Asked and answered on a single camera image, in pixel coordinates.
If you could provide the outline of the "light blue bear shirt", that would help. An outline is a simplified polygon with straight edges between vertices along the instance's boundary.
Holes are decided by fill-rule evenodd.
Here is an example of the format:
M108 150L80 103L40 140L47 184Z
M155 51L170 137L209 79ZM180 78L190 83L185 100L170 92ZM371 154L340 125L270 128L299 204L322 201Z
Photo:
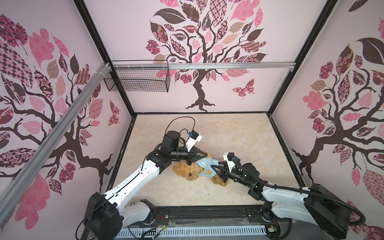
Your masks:
M217 175L212 166L218 166L219 161L212 158L203 158L198 160L197 164L204 169L203 172L198 174L199 177L213 178Z

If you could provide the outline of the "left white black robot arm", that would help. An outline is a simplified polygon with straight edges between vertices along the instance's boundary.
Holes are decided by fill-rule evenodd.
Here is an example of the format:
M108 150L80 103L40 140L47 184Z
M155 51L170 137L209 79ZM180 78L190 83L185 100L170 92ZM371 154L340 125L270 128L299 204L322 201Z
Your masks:
M188 165L207 157L195 147L202 136L188 133L183 139L176 131L169 131L163 141L144 159L141 167L111 190L94 193L88 201L82 224L97 240L113 240L120 230L133 223L152 221L156 207L147 200L129 206L130 200L151 180L159 176L172 162L181 160Z

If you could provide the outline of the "brown teddy bear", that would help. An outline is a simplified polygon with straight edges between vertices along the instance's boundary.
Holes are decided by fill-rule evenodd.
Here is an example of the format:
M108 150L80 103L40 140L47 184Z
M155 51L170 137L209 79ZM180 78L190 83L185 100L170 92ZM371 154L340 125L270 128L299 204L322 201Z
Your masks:
M199 178L198 174L203 172L203 168L200 167L197 162L193 163L191 166L187 165L187 162L185 160L180 161L178 164L174 165L172 167L173 172L181 177L184 178L188 181L195 181ZM214 176L213 178L208 178L210 179L214 184L220 185L222 187L226 187L228 185L227 183L219 183L219 178L218 176Z

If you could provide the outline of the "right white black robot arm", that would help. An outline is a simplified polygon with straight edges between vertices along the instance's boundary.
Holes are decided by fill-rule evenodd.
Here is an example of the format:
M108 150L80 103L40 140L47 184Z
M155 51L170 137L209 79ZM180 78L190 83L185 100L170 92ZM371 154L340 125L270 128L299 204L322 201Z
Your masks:
M349 227L362 226L364 214L356 207L340 200L319 184L310 188L278 186L260 179L260 173L250 164L219 162L211 166L223 182L232 180L246 186L248 194L262 201L262 215L266 221L292 219L320 227L326 234L345 239Z

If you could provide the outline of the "diagonal aluminium rail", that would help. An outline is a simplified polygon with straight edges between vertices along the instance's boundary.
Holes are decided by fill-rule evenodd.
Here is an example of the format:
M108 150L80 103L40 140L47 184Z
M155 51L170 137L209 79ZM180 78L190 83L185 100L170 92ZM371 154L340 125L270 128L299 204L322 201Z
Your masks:
M75 99L69 109L59 120L52 132L37 148L32 158L24 165L20 173L14 178L7 189L1 195L1 224L5 222L11 211L19 202L27 188L30 186L44 163L60 142L68 128L80 113L91 97L98 84L111 71L110 63L103 63L93 74L90 82L83 88L82 93Z

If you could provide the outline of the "horizontal aluminium rail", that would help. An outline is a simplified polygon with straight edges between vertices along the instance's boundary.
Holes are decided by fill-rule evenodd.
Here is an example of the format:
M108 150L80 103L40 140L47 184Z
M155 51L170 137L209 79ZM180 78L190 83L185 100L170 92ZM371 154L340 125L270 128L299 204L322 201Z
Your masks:
M192 63L192 64L144 64L144 63L113 63L116 69L122 68L161 68L169 70L225 70L225 69L293 69L296 63L294 62L258 62L258 63Z

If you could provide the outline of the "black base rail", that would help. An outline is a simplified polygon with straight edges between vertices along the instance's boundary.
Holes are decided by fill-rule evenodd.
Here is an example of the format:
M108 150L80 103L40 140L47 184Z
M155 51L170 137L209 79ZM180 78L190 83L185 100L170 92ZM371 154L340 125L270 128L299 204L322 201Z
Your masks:
M251 223L276 223L279 217L268 205L237 206L161 206L150 202L139 202L119 213L115 204L88 207L85 226L88 229L105 231L107 228L121 229L123 224L140 223L152 225L155 220L167 222L197 222L200 220L247 219Z

